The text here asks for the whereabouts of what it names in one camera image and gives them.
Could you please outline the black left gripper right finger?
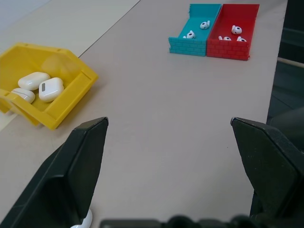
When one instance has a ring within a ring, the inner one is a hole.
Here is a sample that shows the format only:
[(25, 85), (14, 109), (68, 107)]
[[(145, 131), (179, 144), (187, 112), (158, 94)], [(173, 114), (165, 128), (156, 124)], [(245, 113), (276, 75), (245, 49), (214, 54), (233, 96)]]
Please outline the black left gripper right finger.
[(251, 215), (304, 215), (304, 154), (278, 129), (233, 117), (230, 122), (254, 189)]

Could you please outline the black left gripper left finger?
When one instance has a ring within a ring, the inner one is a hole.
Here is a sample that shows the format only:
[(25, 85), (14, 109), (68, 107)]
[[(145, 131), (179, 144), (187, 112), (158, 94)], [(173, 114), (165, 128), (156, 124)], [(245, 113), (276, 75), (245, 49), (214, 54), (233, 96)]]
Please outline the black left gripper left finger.
[(76, 127), (41, 164), (0, 226), (69, 228), (89, 211), (99, 177), (108, 118)]

